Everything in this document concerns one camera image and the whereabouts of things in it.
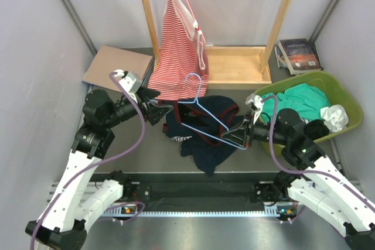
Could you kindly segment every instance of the book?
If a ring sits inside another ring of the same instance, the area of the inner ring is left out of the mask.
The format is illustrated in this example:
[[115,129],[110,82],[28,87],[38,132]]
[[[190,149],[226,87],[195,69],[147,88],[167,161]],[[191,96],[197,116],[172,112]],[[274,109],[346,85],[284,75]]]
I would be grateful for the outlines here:
[[292,75],[322,69],[317,55],[306,39],[280,40],[278,47]]
[[287,63],[285,62],[284,55],[281,53],[281,50],[277,45],[275,45],[275,56],[278,68],[287,69]]

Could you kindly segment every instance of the cardboard sheet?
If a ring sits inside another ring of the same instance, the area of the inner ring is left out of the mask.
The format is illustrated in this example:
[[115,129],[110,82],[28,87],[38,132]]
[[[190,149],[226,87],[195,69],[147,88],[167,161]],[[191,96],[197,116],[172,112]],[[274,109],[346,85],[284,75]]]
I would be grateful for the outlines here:
[[96,86],[120,92],[120,89],[110,80],[109,73],[116,69],[122,69],[124,71],[131,71],[140,78],[144,78],[151,66],[152,59],[152,56],[102,46],[82,80]]

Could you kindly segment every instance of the wooden frame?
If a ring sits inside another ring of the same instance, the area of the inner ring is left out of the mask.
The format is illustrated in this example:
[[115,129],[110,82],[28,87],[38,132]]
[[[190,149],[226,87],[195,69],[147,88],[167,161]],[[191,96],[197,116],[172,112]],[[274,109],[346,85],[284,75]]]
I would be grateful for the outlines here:
[[[268,61],[291,1],[281,0],[266,47],[206,46],[210,71],[209,88],[255,90],[264,84],[272,83]],[[158,37],[150,1],[142,0],[142,2],[154,49],[156,68],[160,52]]]

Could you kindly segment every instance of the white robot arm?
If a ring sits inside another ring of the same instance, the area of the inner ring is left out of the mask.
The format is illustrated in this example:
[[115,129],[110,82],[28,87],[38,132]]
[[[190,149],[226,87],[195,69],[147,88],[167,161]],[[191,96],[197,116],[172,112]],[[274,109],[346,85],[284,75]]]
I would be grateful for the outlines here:
[[[263,107],[261,97],[252,94],[246,104],[251,111],[243,123],[221,137],[247,147],[253,139],[270,143],[272,158],[282,171],[273,183],[256,185],[259,200],[275,202],[287,198],[298,201],[336,228],[351,249],[375,249],[375,204],[365,198],[337,170],[325,152],[303,134],[305,123],[298,113],[292,109],[282,109],[278,114],[274,111],[270,124],[264,124],[257,120]],[[273,143],[285,145],[282,155],[298,171],[288,170],[278,163]],[[307,179],[318,185],[319,191]]]
[[40,242],[37,249],[41,249],[41,245],[80,249],[94,222],[115,201],[128,201],[131,192],[126,176],[112,172],[100,189],[81,202],[91,176],[114,139],[111,128],[136,114],[155,125],[173,109],[170,105],[153,102],[160,92],[142,87],[141,79],[135,74],[117,70],[111,75],[121,77],[118,85],[128,98],[123,99],[123,96],[114,103],[103,90],[87,94],[84,123],[75,135],[62,179],[43,214],[26,227],[26,233],[32,236],[31,249],[35,248],[35,239]]

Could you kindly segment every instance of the blue wire hanger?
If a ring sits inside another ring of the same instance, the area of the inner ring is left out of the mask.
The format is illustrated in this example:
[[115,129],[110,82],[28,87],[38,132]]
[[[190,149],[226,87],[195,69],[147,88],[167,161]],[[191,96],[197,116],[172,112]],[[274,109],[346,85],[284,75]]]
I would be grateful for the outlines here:
[[[200,88],[202,87],[202,78],[201,78],[198,74],[196,74],[196,73],[189,73],[189,74],[186,76],[186,78],[185,78],[185,82],[187,82],[187,80],[188,80],[188,78],[189,78],[190,76],[196,76],[196,77],[198,77],[198,79],[199,79],[199,88],[198,88],[197,95],[195,96],[195,98],[194,98],[193,101],[179,101],[178,103],[179,103],[179,104],[197,104],[202,110],[204,110],[204,111],[205,111],[206,113],[208,113],[213,119],[215,119],[218,123],[220,123],[220,124],[226,129],[226,131],[229,131],[229,128],[228,128],[224,123],[222,123],[219,119],[217,119],[216,116],[214,116],[211,112],[209,112],[208,110],[206,110],[206,109],[205,109],[205,108],[199,103],[198,95],[199,95],[199,92],[200,92]],[[201,133],[201,134],[204,134],[204,135],[206,135],[206,136],[208,136],[208,137],[210,137],[210,138],[213,138],[213,139],[218,140],[218,141],[220,141],[220,142],[226,143],[226,144],[228,144],[228,145],[234,146],[235,148],[242,149],[242,150],[245,150],[245,149],[246,149],[246,148],[241,148],[240,146],[237,146],[237,145],[235,145],[235,144],[233,144],[233,143],[231,143],[231,142],[225,141],[225,140],[220,139],[220,138],[218,138],[218,137],[211,136],[211,135],[208,134],[208,133],[205,133],[205,132],[203,132],[203,131],[201,131],[201,130],[198,130],[198,129],[194,128],[194,127],[189,126],[188,124],[185,124],[185,123],[182,123],[182,122],[181,122],[181,124],[182,124],[183,126],[186,126],[186,127],[190,128],[191,130],[194,130],[194,131],[196,131],[196,132],[199,132],[199,133]]]

